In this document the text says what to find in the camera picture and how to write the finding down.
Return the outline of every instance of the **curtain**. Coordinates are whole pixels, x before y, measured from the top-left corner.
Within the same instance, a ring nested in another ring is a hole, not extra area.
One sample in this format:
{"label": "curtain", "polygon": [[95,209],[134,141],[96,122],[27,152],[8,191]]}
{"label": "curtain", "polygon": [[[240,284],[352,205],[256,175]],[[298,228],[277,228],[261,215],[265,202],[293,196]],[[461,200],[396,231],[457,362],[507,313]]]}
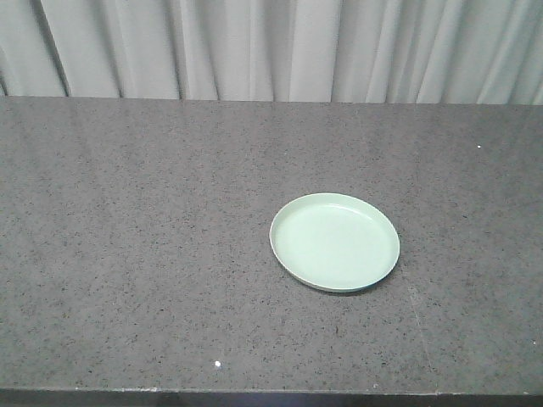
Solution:
{"label": "curtain", "polygon": [[543,104],[543,1],[0,0],[0,94]]}

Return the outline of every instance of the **plate rim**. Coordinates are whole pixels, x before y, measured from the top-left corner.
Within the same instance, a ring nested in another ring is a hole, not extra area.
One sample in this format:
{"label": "plate rim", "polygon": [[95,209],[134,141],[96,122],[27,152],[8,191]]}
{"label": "plate rim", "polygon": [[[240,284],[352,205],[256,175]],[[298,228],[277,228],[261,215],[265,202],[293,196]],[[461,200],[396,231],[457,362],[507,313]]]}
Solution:
{"label": "plate rim", "polygon": [[[395,253],[395,260],[392,264],[392,266],[390,267],[389,270],[387,270],[382,276],[380,276],[376,281],[374,282],[371,282],[369,284],[366,284],[366,285],[363,285],[363,286],[360,286],[360,287],[353,287],[353,288],[333,288],[333,287],[324,287],[324,286],[320,286],[318,284],[315,284],[313,282],[309,282],[307,281],[305,278],[302,278],[301,276],[298,276],[296,273],[294,273],[293,271],[291,271],[284,263],[283,261],[281,260],[281,257],[278,255],[277,253],[277,250],[276,250],[276,247],[274,245],[274,239],[272,238],[272,232],[274,230],[274,226],[276,226],[277,224],[277,218],[278,216],[288,207],[290,206],[291,204],[295,203],[296,201],[299,201],[301,199],[304,199],[304,198],[309,198],[309,197],[314,197],[314,196],[319,196],[319,195],[331,195],[331,196],[340,196],[340,197],[344,197],[344,198],[349,198],[349,199],[355,199],[357,201],[360,201],[368,206],[370,206],[371,208],[375,209],[378,213],[379,213],[379,216],[383,217],[383,219],[390,225],[390,227],[392,228],[392,231],[394,231],[394,234],[395,234],[395,240],[397,241],[397,247],[398,249],[396,250],[396,253]],[[284,204],[280,210],[278,210],[278,212],[276,212],[276,214],[273,216],[273,220],[271,221],[271,224],[270,224],[270,231],[268,232],[268,238],[270,240],[270,245],[271,245],[271,250],[273,252],[273,254],[275,255],[275,258],[277,259],[277,261],[279,262],[279,264],[291,275],[293,276],[296,280],[306,284],[307,286],[309,287],[313,287],[317,290],[321,290],[321,291],[324,291],[324,292],[328,292],[328,293],[353,293],[353,292],[356,292],[356,291],[360,291],[360,290],[364,290],[368,287],[371,287],[371,286],[374,286],[375,284],[377,284],[378,282],[382,281],[385,277],[387,277],[391,272],[392,270],[396,267],[396,265],[398,264],[398,259],[400,258],[400,247],[401,247],[401,241],[400,241],[400,235],[398,234],[398,231],[396,230],[394,224],[390,221],[390,219],[388,218],[388,216],[386,216],[381,210],[379,210],[378,208],[376,208],[375,206],[373,206],[372,204],[368,203],[367,201],[363,200],[363,199],[360,199],[360,198],[357,198],[357,197],[353,197],[352,195],[346,195],[346,194],[343,194],[343,193],[337,193],[337,192],[314,192],[314,193],[308,193],[306,195],[302,195],[301,197],[297,197],[295,199],[292,199],[291,201],[287,202],[286,204]]]}

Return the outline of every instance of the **light green plate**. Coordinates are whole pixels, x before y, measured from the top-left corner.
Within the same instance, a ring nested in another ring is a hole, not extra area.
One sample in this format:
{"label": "light green plate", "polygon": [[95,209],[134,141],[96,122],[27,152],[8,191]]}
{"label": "light green plate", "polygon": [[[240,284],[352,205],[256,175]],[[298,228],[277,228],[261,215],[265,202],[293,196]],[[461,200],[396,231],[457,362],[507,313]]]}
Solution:
{"label": "light green plate", "polygon": [[346,293],[385,278],[400,255],[389,219],[360,199],[305,195],[279,210],[270,228],[279,262],[303,283]]}

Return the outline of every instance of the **granite surface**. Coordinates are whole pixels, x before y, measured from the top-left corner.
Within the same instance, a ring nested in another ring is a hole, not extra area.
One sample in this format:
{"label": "granite surface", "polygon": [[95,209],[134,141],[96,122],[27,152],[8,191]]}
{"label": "granite surface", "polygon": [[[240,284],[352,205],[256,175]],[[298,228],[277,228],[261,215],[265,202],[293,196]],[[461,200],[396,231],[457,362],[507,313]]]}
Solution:
{"label": "granite surface", "polygon": [[[542,163],[542,107],[0,98],[0,387],[543,393]],[[279,266],[311,192],[386,279]]]}

